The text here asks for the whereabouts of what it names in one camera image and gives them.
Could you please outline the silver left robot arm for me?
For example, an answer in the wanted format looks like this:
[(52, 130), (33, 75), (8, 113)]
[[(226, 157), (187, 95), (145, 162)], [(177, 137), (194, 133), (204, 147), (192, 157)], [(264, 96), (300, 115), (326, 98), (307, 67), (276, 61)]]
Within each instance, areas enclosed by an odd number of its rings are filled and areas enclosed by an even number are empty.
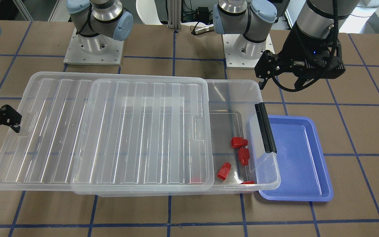
[(257, 60), (254, 72), (262, 90), (268, 80), (284, 91), (304, 90), (320, 79), (336, 79), (346, 71), (339, 28), (357, 0), (307, 0), (282, 50), (264, 48), (278, 11), (268, 0), (220, 0), (213, 8), (217, 34), (238, 34), (237, 53)]

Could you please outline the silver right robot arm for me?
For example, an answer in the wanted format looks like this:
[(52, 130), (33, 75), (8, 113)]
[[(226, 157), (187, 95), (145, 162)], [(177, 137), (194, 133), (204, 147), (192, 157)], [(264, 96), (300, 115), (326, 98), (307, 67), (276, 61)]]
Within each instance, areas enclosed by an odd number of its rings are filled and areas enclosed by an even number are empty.
[[(124, 41), (133, 28), (133, 15), (120, 0), (68, 0), (66, 8), (86, 53), (96, 53), (92, 41)], [(21, 120), (22, 115), (10, 105), (0, 107), (0, 125), (19, 133)]]

